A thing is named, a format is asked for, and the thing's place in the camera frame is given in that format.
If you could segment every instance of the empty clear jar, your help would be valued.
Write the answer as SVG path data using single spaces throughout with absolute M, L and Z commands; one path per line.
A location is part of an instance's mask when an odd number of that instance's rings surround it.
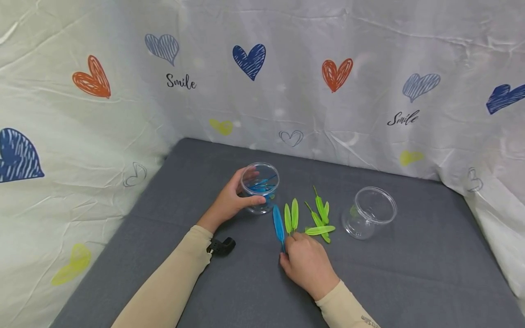
M 263 196 L 266 203 L 248 207 L 253 214 L 264 214 L 271 211 L 275 191 L 279 186 L 279 172 L 273 165 L 263 162 L 253 163 L 246 167 L 241 178 L 243 196 Z
M 365 187 L 356 194 L 350 210 L 343 213 L 342 223 L 352 237 L 364 240 L 392 222 L 396 214 L 397 205 L 386 191 Z

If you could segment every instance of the gray fabric surface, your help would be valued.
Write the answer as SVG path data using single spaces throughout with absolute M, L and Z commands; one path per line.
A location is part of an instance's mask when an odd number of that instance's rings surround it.
M 525 327 L 465 201 L 442 184 L 192 139 L 175 146 L 51 327 L 110 327 L 233 172 L 256 161 L 279 170 L 275 201 L 281 208 L 299 200 L 300 229 L 313 226 L 303 204 L 314 204 L 313 184 L 330 202 L 337 230 L 331 244 L 322 243 L 337 274 L 381 327 Z M 340 218 L 365 186 L 389 192 L 398 215 L 373 239 L 359 241 Z M 237 246 L 228 257 L 212 259 L 178 327 L 326 326 L 279 267 L 271 214 L 241 213 L 216 237 L 232 237 Z

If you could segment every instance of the white curtain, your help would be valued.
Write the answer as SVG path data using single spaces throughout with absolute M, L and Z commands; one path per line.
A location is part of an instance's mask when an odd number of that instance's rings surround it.
M 440 179 L 525 299 L 519 0 L 0 0 L 0 323 L 46 327 L 182 137 Z

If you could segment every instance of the blue heart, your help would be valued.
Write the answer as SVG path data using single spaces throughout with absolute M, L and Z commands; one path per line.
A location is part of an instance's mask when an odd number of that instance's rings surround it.
M 0 183 L 43 176 L 31 141 L 15 129 L 0 130 Z
M 525 84 L 510 91 L 510 85 L 502 84 L 496 87 L 487 101 L 490 115 L 525 98 Z
M 179 53 L 179 43 L 174 36 L 164 34 L 157 38 L 153 34 L 146 34 L 144 38 L 146 47 L 155 56 L 166 59 L 172 66 L 175 66 L 175 56 Z
M 403 94 L 414 102 L 417 97 L 434 89 L 441 81 L 439 74 L 427 74 L 420 77 L 419 74 L 412 74 L 403 86 Z
M 252 81 L 255 81 L 257 73 L 261 70 L 265 57 L 266 48 L 262 44 L 254 45 L 248 56 L 240 46 L 233 47 L 233 59 Z

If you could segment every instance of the right hand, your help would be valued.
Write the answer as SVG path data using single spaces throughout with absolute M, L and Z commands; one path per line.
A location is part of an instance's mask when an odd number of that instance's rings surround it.
M 286 238 L 286 251 L 280 263 L 286 275 L 319 301 L 331 292 L 340 279 L 333 271 L 323 246 L 312 237 L 294 233 Z

